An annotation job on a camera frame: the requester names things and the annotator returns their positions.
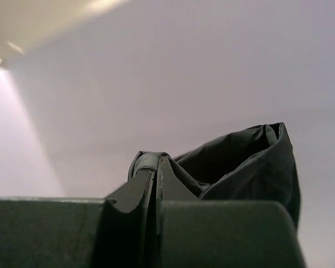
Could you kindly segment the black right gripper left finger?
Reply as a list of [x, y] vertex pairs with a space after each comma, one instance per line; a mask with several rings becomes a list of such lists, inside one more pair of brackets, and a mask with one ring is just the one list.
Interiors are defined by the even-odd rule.
[[156, 157], [103, 199], [0, 198], [0, 267], [155, 267]]

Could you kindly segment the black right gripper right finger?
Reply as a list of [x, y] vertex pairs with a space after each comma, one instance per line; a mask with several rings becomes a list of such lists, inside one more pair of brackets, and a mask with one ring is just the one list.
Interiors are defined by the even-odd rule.
[[199, 200], [168, 157], [158, 179], [162, 267], [305, 267], [293, 222], [271, 201]]

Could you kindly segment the grey black gradient jacket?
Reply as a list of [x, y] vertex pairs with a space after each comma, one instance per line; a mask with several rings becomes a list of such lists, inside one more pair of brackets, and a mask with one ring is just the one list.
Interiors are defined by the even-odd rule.
[[167, 157], [173, 175], [199, 199], [279, 202], [298, 226], [298, 173], [282, 122], [229, 133], [175, 158], [157, 156]]

